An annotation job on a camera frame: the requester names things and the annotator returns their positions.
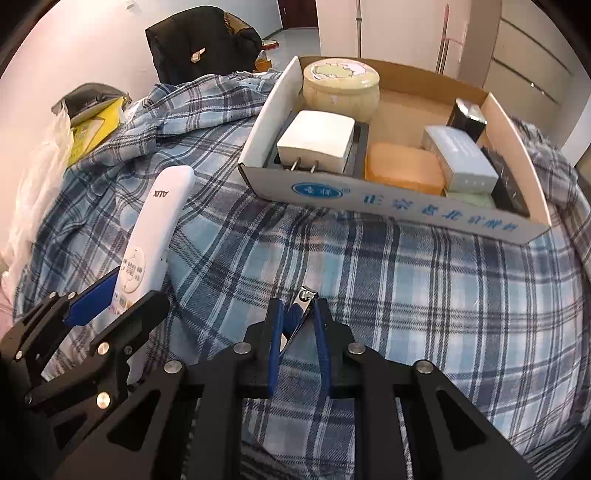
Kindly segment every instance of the white remote control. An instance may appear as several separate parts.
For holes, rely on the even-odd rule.
[[[168,245],[194,185],[195,173],[189,166],[165,168],[156,178],[125,250],[109,306],[113,319],[150,290],[162,288]],[[141,378],[145,355],[145,347],[133,352],[127,383]]]

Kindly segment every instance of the white cardboard box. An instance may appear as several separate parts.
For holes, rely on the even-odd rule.
[[[303,69],[319,57],[294,57],[256,119],[238,169],[253,192],[276,202],[374,213],[401,222],[427,223],[524,245],[546,232],[550,214],[534,166],[517,130],[491,93],[449,77],[406,65],[362,60],[380,75],[381,99],[369,127],[369,143],[389,141],[420,148],[426,125],[445,125],[456,98],[480,105],[488,124],[479,146],[504,158],[530,210],[526,219],[502,210],[479,208],[344,175],[264,168],[277,134],[300,96]]]

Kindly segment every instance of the black jacket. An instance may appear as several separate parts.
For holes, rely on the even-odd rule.
[[[262,41],[254,28],[217,7],[180,12],[146,30],[158,78],[178,85],[207,73],[252,72]],[[191,57],[205,48],[201,59]]]

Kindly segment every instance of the orange soap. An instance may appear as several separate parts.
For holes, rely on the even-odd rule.
[[[376,142],[365,158],[365,180],[441,195],[445,179],[437,157],[426,150]]]

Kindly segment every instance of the plaid bedsheet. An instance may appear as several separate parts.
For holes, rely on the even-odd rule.
[[[437,364],[523,453],[540,478],[569,454],[589,421],[590,208],[576,173],[531,125],[518,124],[553,227],[525,247],[378,216],[257,199],[236,161],[277,78],[202,77],[157,85],[135,119],[68,170],[34,245],[16,317],[49,292],[82,291],[120,264],[162,169],[197,176],[170,246],[167,320],[149,367],[194,363],[241,340],[272,296],[302,284],[386,358]],[[76,329],[49,366],[81,361],[95,332]],[[321,392],[305,327],[269,401],[245,403],[245,427],[302,478],[351,478],[352,401]]]

